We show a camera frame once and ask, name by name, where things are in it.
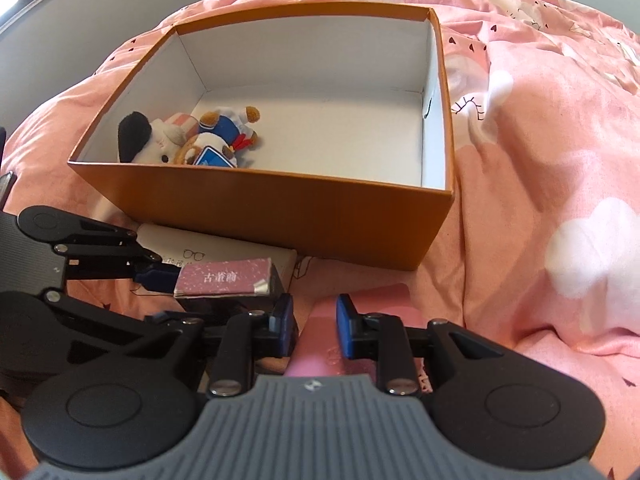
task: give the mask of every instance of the stuffed animal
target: stuffed animal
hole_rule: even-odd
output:
[[[249,146],[254,146],[258,135],[247,124],[260,120],[257,108],[247,106],[240,113],[232,108],[219,107],[205,113],[200,118],[200,133],[210,132],[222,137],[225,142],[238,152]]]
[[[137,164],[171,162],[184,143],[197,134],[197,124],[187,114],[174,114],[167,122],[149,122],[144,114],[133,112],[118,125],[118,158]]]
[[[197,134],[195,137],[191,137],[191,139],[189,139],[175,154],[173,163],[193,164],[196,162],[202,150],[207,146],[224,157],[224,159],[229,162],[228,166],[233,168],[238,167],[238,161],[236,160],[233,150],[224,141],[224,139],[222,139],[222,137],[212,134],[211,132],[204,132],[202,134]]]

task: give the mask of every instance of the white book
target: white book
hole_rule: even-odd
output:
[[[153,224],[140,226],[138,243],[160,254],[164,263],[179,267],[197,262],[232,262],[252,258],[271,258],[278,270],[284,290],[289,290],[298,256],[293,249],[254,244]]]

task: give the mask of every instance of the orange box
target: orange box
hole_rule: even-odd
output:
[[[118,162],[118,123],[260,110],[242,168]],[[423,259],[453,201],[433,9],[365,2],[240,10],[171,28],[69,165],[140,222],[391,269]]]

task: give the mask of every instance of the bed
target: bed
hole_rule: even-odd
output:
[[[67,165],[95,113],[165,27],[275,3],[206,0],[109,56],[39,107],[8,141],[5,206],[51,205],[135,228]],[[403,282],[424,319],[445,317],[588,384],[607,412],[593,464],[625,479],[640,463],[640,38],[569,0],[372,0],[428,5],[442,23],[456,200],[415,272],[306,259],[290,291],[303,325],[319,298]],[[255,45],[259,55],[259,43]],[[69,293],[141,317],[176,308],[130,283]],[[35,459],[0,400],[0,468]]]

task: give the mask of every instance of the black dog ear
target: black dog ear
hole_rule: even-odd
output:
[[[151,124],[140,112],[133,112],[118,124],[120,162],[131,162],[151,138]]]

